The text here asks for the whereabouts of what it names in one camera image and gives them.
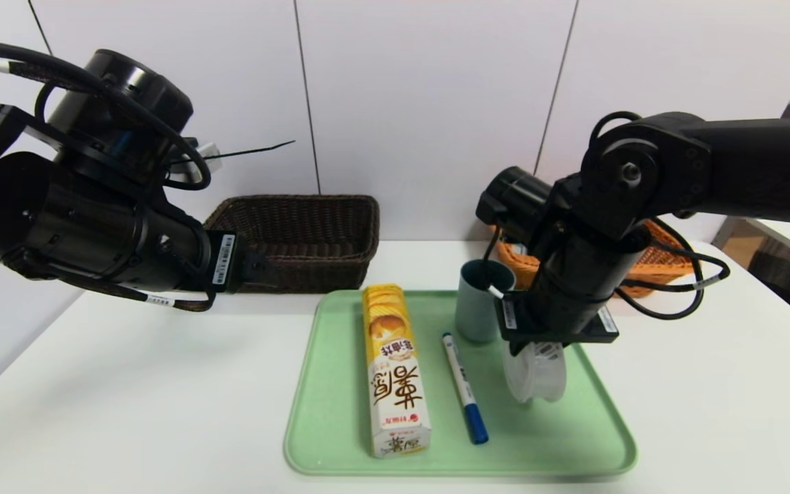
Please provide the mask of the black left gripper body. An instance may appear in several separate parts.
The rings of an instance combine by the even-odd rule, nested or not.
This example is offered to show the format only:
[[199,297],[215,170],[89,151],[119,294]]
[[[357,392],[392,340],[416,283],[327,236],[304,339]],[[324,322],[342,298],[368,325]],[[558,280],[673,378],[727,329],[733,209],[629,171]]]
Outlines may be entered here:
[[214,209],[200,228],[154,213],[149,220],[149,288],[154,292],[200,293],[208,284],[217,293],[237,288],[245,243],[225,209]]

